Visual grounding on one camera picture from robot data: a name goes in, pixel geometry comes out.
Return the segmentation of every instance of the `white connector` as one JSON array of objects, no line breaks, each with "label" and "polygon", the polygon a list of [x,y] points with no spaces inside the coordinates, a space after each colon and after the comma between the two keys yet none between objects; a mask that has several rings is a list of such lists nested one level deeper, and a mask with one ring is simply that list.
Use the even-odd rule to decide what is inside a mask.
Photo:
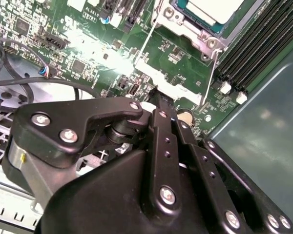
[{"label": "white connector", "polygon": [[88,0],[88,2],[93,6],[97,6],[100,3],[100,0]]},{"label": "white connector", "polygon": [[224,81],[219,88],[219,91],[223,94],[227,94],[230,90],[231,85],[227,81]]},{"label": "white connector", "polygon": [[236,102],[242,105],[244,102],[248,100],[248,97],[245,93],[239,92],[238,97],[236,98]]}]

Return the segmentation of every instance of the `black bracket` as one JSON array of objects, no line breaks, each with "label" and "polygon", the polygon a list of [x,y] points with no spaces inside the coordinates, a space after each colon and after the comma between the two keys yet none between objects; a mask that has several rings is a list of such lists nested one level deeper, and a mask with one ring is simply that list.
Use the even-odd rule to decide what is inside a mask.
[{"label": "black bracket", "polygon": [[[50,123],[36,125],[32,121],[36,114],[47,116]],[[30,104],[17,110],[11,138],[49,165],[67,168],[81,156],[93,153],[107,125],[123,119],[136,120],[142,114],[141,106],[125,97]],[[78,140],[61,140],[63,129],[73,130]]]}]

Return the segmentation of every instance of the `black connector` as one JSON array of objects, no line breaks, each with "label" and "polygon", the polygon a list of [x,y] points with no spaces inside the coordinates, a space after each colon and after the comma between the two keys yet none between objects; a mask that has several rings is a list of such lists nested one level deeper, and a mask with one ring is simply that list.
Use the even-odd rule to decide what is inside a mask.
[{"label": "black connector", "polygon": [[139,84],[134,84],[128,93],[131,95],[135,95],[138,92],[139,88],[140,88]]}]

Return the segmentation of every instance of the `hex bolt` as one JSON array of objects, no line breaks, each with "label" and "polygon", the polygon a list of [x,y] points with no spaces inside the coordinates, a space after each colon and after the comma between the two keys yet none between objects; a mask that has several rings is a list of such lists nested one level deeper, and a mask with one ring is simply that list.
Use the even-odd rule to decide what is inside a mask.
[{"label": "hex bolt", "polygon": [[207,142],[207,144],[208,144],[208,145],[209,145],[211,148],[213,148],[213,149],[215,148],[215,145],[214,145],[214,143],[213,143],[213,142],[211,142],[211,141],[208,141],[208,142]]},{"label": "hex bolt", "polygon": [[283,224],[283,226],[286,227],[287,229],[291,228],[291,225],[288,222],[288,220],[285,217],[283,217],[282,215],[280,216],[280,221]]},{"label": "hex bolt", "polygon": [[238,229],[240,227],[240,222],[233,212],[227,211],[226,219],[233,228]]},{"label": "hex bolt", "polygon": [[161,117],[167,118],[167,114],[164,111],[160,111]]},{"label": "hex bolt", "polygon": [[183,123],[183,122],[181,122],[181,126],[182,126],[184,129],[188,128],[187,124],[186,124],[186,123]]},{"label": "hex bolt", "polygon": [[71,129],[63,129],[60,132],[60,138],[66,143],[75,143],[78,140],[77,133]]},{"label": "hex bolt", "polygon": [[135,103],[135,102],[131,102],[131,103],[130,103],[130,106],[131,106],[131,108],[133,108],[133,109],[135,109],[135,110],[138,110],[138,109],[139,109],[138,104]]},{"label": "hex bolt", "polygon": [[278,221],[277,221],[277,220],[276,220],[271,214],[267,215],[267,218],[268,218],[270,224],[271,224],[274,228],[279,228],[279,223],[278,223]]},{"label": "hex bolt", "polygon": [[40,127],[48,126],[51,122],[49,117],[46,115],[43,115],[43,114],[36,114],[36,115],[32,116],[31,121]]},{"label": "hex bolt", "polygon": [[165,202],[167,205],[172,205],[176,201],[174,192],[168,187],[162,187],[160,189],[160,196],[163,202]]}]

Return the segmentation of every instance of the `black ram slot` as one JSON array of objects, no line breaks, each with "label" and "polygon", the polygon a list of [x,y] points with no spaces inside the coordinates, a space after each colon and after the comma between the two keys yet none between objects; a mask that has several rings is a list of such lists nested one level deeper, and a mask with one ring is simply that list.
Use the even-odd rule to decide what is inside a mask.
[{"label": "black ram slot", "polygon": [[276,21],[280,21],[281,18],[278,16],[283,16],[283,14],[286,13],[287,4],[290,2],[285,2],[281,7],[275,10],[273,14],[271,14],[271,17],[267,20],[267,22],[264,23],[262,28],[257,32],[257,36],[254,39],[250,39],[249,44],[247,45],[247,48],[239,54],[239,62],[235,62],[232,65],[230,65],[230,69],[226,68],[226,73],[229,73],[231,75],[231,78],[234,79],[234,81],[237,81],[235,79],[235,75],[238,70],[240,70],[243,65],[251,58],[250,53],[253,53],[256,48],[260,47],[260,44],[262,41],[267,40],[269,37],[270,32],[277,27],[278,23]]},{"label": "black ram slot", "polygon": [[269,49],[273,46],[273,44],[275,44],[277,39],[274,35],[277,36],[277,38],[280,38],[283,34],[283,30],[287,30],[289,26],[293,24],[291,22],[291,13],[293,16],[292,8],[287,7],[286,11],[281,11],[279,15],[275,15],[275,18],[271,20],[271,22],[266,25],[267,27],[263,29],[262,33],[264,37],[260,37],[256,40],[252,45],[253,48],[249,48],[249,50],[243,52],[243,57],[245,59],[242,59],[239,63],[236,63],[229,72],[235,82],[239,83],[240,79],[238,77],[243,77],[242,74],[245,74],[252,69],[254,61],[257,62],[257,59],[254,58],[254,56],[259,58],[262,57],[265,54],[266,48]]},{"label": "black ram slot", "polygon": [[132,11],[126,19],[126,23],[123,28],[123,32],[129,33],[135,25],[137,18],[140,16],[144,7],[146,6],[147,0],[136,0]]},{"label": "black ram slot", "polygon": [[261,63],[260,67],[258,67],[257,69],[253,70],[249,75],[248,75],[248,79],[245,80],[241,86],[242,87],[248,87],[253,81],[254,79],[256,79],[259,74],[266,68],[266,66],[269,65],[270,62],[272,62],[272,60],[288,45],[288,43],[293,39],[293,33],[291,34],[287,34],[286,38],[283,38],[283,41],[280,41],[279,44],[280,45],[277,49],[271,51],[271,53],[267,56],[267,58],[265,59],[264,62]]},{"label": "black ram slot", "polygon": [[106,0],[103,3],[99,17],[106,19],[114,13],[116,6],[119,4],[120,0]]},{"label": "black ram slot", "polygon": [[286,21],[286,24],[282,24],[274,31],[274,33],[271,35],[271,38],[267,42],[263,42],[264,44],[261,46],[260,53],[254,52],[252,55],[250,55],[251,61],[246,64],[246,67],[241,67],[243,69],[237,74],[237,77],[235,77],[235,82],[240,84],[246,78],[247,74],[256,68],[258,65],[256,63],[258,63],[260,60],[263,60],[263,56],[265,56],[269,50],[274,48],[280,38],[283,38],[288,33],[289,25],[293,25],[293,15],[289,17],[289,19]]},{"label": "black ram slot", "polygon": [[276,0],[271,2],[266,10],[259,16],[259,18],[254,22],[250,29],[245,33],[245,35],[240,39],[237,45],[229,52],[225,60],[221,62],[218,69],[221,72],[225,72],[230,66],[238,60],[238,57],[245,50],[247,45],[256,37],[256,34],[262,29],[263,25],[271,17],[271,13],[280,7],[283,0]]}]

